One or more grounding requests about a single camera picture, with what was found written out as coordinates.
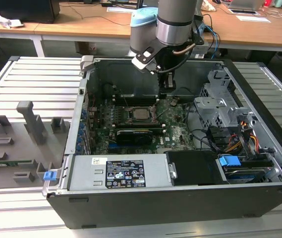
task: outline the computer case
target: computer case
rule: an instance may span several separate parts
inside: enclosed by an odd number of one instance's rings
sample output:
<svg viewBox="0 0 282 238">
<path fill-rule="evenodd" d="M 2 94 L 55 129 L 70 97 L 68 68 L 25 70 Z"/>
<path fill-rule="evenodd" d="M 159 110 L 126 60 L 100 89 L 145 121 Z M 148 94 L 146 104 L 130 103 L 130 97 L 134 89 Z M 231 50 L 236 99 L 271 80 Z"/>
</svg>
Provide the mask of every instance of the computer case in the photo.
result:
<svg viewBox="0 0 282 238">
<path fill-rule="evenodd" d="M 22 22 L 53 23 L 59 11 L 58 0 L 0 0 L 0 15 Z"/>
</svg>

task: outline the black plastic cover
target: black plastic cover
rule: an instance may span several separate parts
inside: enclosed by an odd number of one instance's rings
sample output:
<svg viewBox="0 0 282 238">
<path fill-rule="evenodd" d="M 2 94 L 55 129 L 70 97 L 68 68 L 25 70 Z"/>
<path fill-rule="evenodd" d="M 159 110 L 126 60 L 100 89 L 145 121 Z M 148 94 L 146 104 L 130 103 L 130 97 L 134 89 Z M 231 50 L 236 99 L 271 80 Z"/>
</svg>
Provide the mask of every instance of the black plastic cover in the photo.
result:
<svg viewBox="0 0 282 238">
<path fill-rule="evenodd" d="M 166 155 L 168 163 L 175 164 L 175 186 L 225 183 L 216 163 L 218 156 L 211 150 L 168 151 Z"/>
</svg>

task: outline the paper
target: paper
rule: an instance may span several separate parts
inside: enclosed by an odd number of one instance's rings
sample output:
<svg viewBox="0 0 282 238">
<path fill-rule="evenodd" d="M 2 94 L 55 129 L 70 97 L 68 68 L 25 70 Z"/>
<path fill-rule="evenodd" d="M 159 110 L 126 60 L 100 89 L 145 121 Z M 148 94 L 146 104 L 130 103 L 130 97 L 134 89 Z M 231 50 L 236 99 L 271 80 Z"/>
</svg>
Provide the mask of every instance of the paper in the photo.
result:
<svg viewBox="0 0 282 238">
<path fill-rule="evenodd" d="M 270 21 L 265 17 L 256 17 L 256 16 L 236 16 L 240 21 L 256 21 L 256 22 L 268 22 Z"/>
<path fill-rule="evenodd" d="M 14 20 L 10 20 L 10 19 L 6 19 L 5 17 L 2 17 L 0 15 L 0 25 L 10 29 L 11 27 L 20 27 L 20 26 L 24 26 L 22 24 L 22 22 L 20 20 L 14 19 Z"/>
<path fill-rule="evenodd" d="M 115 6 L 115 7 L 108 7 L 107 11 L 109 11 L 109 12 L 134 13 L 136 10 Z"/>
</svg>

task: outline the desk leg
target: desk leg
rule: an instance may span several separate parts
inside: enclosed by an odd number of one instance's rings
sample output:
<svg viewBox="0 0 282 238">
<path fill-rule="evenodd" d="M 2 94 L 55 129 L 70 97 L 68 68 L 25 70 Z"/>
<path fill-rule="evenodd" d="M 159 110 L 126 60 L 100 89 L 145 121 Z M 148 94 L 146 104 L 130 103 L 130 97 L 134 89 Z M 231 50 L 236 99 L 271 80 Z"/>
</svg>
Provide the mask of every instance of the desk leg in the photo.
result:
<svg viewBox="0 0 282 238">
<path fill-rule="evenodd" d="M 40 35 L 34 35 L 31 37 L 31 40 L 34 43 L 35 50 L 38 57 L 45 57 L 45 48 L 44 48 L 44 42 L 42 40 L 42 36 Z"/>
</svg>

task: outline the warning label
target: warning label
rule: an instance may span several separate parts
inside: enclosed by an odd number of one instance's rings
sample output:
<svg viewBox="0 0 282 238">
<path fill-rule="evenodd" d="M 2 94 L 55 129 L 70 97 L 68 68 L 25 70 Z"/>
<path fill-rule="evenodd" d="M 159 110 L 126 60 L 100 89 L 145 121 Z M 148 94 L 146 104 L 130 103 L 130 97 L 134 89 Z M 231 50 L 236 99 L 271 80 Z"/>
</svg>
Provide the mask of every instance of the warning label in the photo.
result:
<svg viewBox="0 0 282 238">
<path fill-rule="evenodd" d="M 146 187 L 143 160 L 107 161 L 107 188 Z"/>
</svg>

